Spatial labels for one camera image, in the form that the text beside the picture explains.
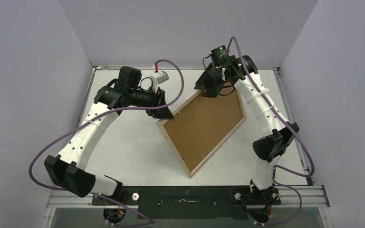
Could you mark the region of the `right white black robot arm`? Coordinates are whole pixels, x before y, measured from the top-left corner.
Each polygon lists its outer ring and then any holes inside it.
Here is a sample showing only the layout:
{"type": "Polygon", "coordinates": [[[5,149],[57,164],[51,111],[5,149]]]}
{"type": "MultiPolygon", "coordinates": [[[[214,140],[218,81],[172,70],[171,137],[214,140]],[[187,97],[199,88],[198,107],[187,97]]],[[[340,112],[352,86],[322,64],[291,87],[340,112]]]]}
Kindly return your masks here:
{"type": "Polygon", "coordinates": [[[204,90],[204,97],[215,98],[222,95],[223,89],[232,87],[246,100],[263,134],[252,144],[258,161],[250,180],[250,199],[256,204],[277,200],[274,166],[294,140],[294,133],[299,132],[299,126],[280,115],[249,56],[236,58],[229,55],[225,46],[219,46],[210,51],[209,58],[211,63],[194,88],[204,90]]]}

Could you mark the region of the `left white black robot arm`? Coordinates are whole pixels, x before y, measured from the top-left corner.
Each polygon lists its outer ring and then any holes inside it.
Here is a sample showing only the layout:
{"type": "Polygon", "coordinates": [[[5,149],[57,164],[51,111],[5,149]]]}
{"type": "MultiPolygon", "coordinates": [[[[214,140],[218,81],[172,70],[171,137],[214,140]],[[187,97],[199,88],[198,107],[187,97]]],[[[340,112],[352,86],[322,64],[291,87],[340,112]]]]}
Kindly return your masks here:
{"type": "Polygon", "coordinates": [[[81,129],[75,132],[56,156],[49,155],[44,161],[55,185],[79,197],[89,193],[104,194],[104,198],[113,205],[122,200],[121,182],[108,176],[88,173],[85,169],[101,137],[121,114],[121,108],[145,107],[148,116],[154,119],[173,119],[172,112],[166,106],[165,91],[159,86],[169,79],[168,74],[155,71],[149,79],[151,85],[144,89],[140,84],[141,71],[123,66],[118,78],[98,90],[81,129]]]}

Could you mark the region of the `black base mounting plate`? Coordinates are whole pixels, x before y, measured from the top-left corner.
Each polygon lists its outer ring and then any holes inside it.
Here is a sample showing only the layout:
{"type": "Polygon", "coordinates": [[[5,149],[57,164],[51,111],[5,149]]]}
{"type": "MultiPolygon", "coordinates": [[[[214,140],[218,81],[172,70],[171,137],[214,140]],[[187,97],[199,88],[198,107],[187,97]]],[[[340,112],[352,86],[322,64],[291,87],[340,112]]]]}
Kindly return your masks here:
{"type": "Polygon", "coordinates": [[[279,191],[251,191],[248,185],[232,186],[124,186],[111,199],[135,206],[137,219],[247,220],[248,211],[266,215],[272,205],[281,204],[279,191]]]}

